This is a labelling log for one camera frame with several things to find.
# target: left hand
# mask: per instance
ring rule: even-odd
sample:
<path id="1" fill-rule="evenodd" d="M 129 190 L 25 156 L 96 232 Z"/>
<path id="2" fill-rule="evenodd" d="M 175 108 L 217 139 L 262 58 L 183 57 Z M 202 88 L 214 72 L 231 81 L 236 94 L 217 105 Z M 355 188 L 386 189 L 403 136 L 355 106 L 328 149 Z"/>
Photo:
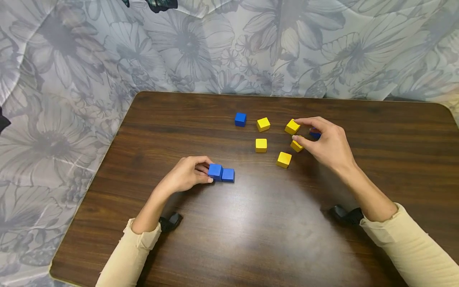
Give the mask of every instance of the left hand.
<path id="1" fill-rule="evenodd" d="M 189 190 L 198 183 L 212 183 L 213 179 L 207 175 L 211 163 L 206 156 L 181 158 L 159 185 L 174 193 Z"/>

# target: hand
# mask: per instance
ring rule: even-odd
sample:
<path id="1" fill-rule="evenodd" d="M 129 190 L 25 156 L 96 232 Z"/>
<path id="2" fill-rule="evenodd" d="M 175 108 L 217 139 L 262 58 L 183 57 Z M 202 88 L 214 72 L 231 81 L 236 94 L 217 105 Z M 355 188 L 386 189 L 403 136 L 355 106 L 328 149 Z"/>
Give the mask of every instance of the hand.
<path id="1" fill-rule="evenodd" d="M 211 183 L 213 179 L 207 175 L 211 163 L 206 156 L 181 158 L 158 186 L 174 193 L 189 190 L 198 183 Z"/>
<path id="2" fill-rule="evenodd" d="M 300 135 L 292 139 L 308 150 L 320 163 L 336 173 L 346 171 L 356 166 L 351 148 L 347 142 L 344 129 L 322 117 L 299 118 L 297 124 L 313 126 L 322 135 L 318 141 L 310 141 Z"/>

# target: gray floral curtain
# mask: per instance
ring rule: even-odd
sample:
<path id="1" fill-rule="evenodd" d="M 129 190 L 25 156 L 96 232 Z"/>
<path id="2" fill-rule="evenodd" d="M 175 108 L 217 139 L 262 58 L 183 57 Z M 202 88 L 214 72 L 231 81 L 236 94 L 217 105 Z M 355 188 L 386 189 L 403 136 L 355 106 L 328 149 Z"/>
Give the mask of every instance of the gray floral curtain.
<path id="1" fill-rule="evenodd" d="M 0 0 L 1 286 L 62 285 L 48 265 L 140 90 L 459 114 L 457 0 L 124 2 Z"/>

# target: yellow block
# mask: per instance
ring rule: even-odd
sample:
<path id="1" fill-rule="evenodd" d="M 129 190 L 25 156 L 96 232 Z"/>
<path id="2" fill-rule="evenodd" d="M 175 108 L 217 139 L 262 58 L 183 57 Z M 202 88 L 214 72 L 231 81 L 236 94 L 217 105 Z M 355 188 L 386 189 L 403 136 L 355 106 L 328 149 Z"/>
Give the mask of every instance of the yellow block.
<path id="1" fill-rule="evenodd" d="M 268 118 L 261 118 L 257 121 L 257 128 L 259 132 L 266 131 L 269 129 L 271 124 L 268 121 Z"/>
<path id="2" fill-rule="evenodd" d="M 288 168 L 288 165 L 290 164 L 290 160 L 291 160 L 291 154 L 280 152 L 279 157 L 277 158 L 276 164 L 286 169 Z"/>
<path id="3" fill-rule="evenodd" d="M 255 152 L 266 152 L 268 150 L 267 139 L 256 139 L 255 140 Z"/>
<path id="4" fill-rule="evenodd" d="M 290 146 L 291 146 L 296 152 L 300 152 L 300 151 L 303 149 L 303 147 L 302 147 L 299 143 L 297 143 L 296 141 L 291 141 Z"/>
<path id="5" fill-rule="evenodd" d="M 293 119 L 288 122 L 287 126 L 285 126 L 285 131 L 291 135 L 294 135 L 297 133 L 297 131 L 300 129 L 300 125 L 295 123 Z"/>

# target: forearm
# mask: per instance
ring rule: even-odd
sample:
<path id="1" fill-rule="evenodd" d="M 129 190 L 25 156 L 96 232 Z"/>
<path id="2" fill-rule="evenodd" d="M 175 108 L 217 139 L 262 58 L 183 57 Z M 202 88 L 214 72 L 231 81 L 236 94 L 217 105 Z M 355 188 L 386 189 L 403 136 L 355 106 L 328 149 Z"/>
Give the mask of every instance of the forearm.
<path id="1" fill-rule="evenodd" d="M 172 194 L 158 185 L 135 219 L 130 219 L 124 235 L 108 259 L 97 287 L 135 286 L 150 250 L 155 246 L 161 226 L 159 217 Z"/>
<path id="2" fill-rule="evenodd" d="M 150 232 L 156 228 L 162 210 L 173 191 L 161 183 L 153 190 L 147 202 L 132 223 L 132 231 L 136 234 Z"/>
<path id="3" fill-rule="evenodd" d="M 458 287 L 459 267 L 408 215 L 355 165 L 339 173 L 365 216 L 360 225 L 384 249 L 411 287 Z"/>
<path id="4" fill-rule="evenodd" d="M 459 287 L 459 266 L 410 217 L 405 208 L 385 222 L 360 225 L 390 257 L 410 287 Z"/>
<path id="5" fill-rule="evenodd" d="M 363 214 L 371 220 L 384 222 L 390 219 L 397 207 L 366 174 L 355 164 L 336 173 L 349 187 Z"/>

